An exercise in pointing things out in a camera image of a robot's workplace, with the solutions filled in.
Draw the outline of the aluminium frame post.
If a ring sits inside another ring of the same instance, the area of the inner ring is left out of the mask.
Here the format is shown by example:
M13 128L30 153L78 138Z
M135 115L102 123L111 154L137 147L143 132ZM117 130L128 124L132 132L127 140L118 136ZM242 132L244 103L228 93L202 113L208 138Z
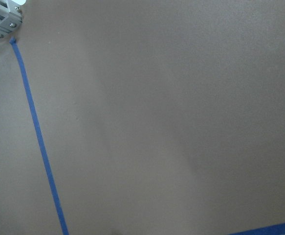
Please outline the aluminium frame post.
M25 0L0 0L0 40L21 26L25 3Z

